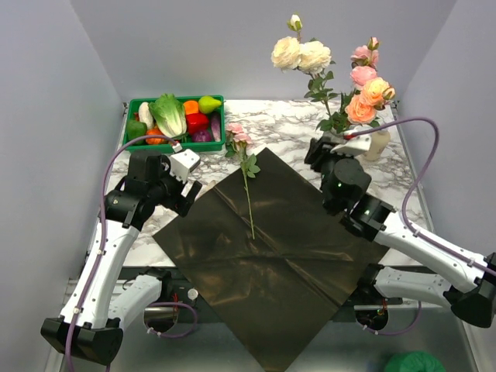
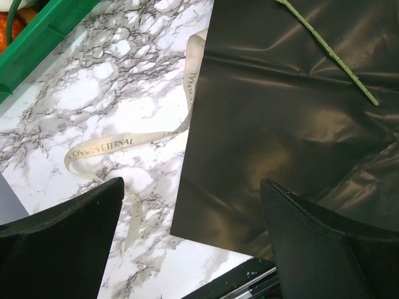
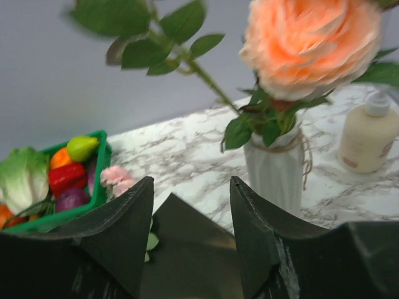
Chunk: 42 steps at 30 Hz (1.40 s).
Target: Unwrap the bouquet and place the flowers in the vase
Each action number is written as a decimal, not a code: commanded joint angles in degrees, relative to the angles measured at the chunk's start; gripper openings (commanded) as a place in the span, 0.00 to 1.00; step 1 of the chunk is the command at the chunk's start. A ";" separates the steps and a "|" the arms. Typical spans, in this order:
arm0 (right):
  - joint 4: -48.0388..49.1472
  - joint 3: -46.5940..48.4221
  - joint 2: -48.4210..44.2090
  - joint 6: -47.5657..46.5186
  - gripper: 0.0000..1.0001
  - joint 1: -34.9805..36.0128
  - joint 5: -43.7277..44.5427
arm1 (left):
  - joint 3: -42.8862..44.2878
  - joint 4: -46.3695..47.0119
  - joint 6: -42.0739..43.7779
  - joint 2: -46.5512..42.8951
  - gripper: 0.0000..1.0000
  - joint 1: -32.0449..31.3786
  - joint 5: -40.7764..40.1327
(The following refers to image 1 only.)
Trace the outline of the light pink flower stem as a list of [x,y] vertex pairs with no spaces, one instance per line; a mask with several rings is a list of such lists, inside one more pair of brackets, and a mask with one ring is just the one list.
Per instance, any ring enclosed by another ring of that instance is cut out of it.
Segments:
[[257,156],[249,154],[249,148],[253,141],[249,134],[238,123],[230,123],[226,127],[226,157],[235,157],[239,161],[239,166],[243,175],[244,191],[248,205],[250,217],[251,238],[255,239],[255,229],[253,221],[253,212],[251,206],[250,190],[248,185],[249,179],[254,179],[260,172],[257,165]]

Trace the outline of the salmon pink flower stem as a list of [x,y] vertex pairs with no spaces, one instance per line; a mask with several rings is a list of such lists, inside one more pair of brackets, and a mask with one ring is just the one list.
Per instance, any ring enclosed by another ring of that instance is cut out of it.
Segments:
[[343,133],[351,126],[379,126],[378,112],[395,98],[394,87],[381,77],[376,77],[361,89],[340,95],[339,109],[331,116],[332,130]]

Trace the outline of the black wrapping paper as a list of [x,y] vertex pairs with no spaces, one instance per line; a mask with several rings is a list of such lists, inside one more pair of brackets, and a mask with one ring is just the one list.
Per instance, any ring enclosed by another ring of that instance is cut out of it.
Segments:
[[286,370],[385,246],[347,232],[320,191],[270,150],[154,239],[266,371]]

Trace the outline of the white flower stem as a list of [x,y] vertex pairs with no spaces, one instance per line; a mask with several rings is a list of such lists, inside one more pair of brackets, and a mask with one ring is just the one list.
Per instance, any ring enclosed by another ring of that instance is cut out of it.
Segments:
[[298,14],[293,14],[287,26],[294,33],[279,39],[272,49],[270,60],[274,68],[280,71],[299,71],[309,77],[305,98],[324,105],[328,118],[323,119],[317,128],[329,131],[333,127],[329,101],[338,95],[326,83],[334,78],[329,67],[333,64],[332,52],[317,39],[302,40],[302,21]]

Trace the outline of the cream ribbon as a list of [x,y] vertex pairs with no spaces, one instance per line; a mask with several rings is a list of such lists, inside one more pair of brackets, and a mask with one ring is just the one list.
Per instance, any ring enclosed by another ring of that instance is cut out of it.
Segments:
[[215,186],[217,185],[217,182],[216,181],[210,181],[206,184],[206,186],[203,187],[203,189],[201,190],[202,193],[206,193],[210,190],[212,190]]

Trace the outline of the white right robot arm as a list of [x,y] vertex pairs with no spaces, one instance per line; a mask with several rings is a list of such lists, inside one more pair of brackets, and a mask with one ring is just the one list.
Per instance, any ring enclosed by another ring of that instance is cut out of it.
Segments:
[[410,298],[449,308],[472,326],[490,328],[495,317],[495,255],[452,244],[368,194],[371,177],[356,157],[369,145],[369,136],[347,143],[327,136],[311,139],[304,162],[321,176],[323,207],[339,216],[349,233],[397,250],[430,272],[408,273],[378,265],[371,277],[357,283],[358,298],[367,304],[382,297]]

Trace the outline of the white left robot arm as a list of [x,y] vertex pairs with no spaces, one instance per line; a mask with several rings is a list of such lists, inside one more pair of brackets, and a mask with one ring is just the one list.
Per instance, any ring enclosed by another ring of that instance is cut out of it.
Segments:
[[104,197],[105,214],[70,299],[57,317],[44,319],[41,326],[41,336],[67,361],[78,358],[109,367],[125,329],[144,308],[170,301],[170,274],[156,269],[138,275],[117,298],[112,293],[131,246],[155,208],[187,215],[202,185],[196,181],[186,195],[182,191],[199,164],[199,155],[191,150],[131,154],[126,176]]

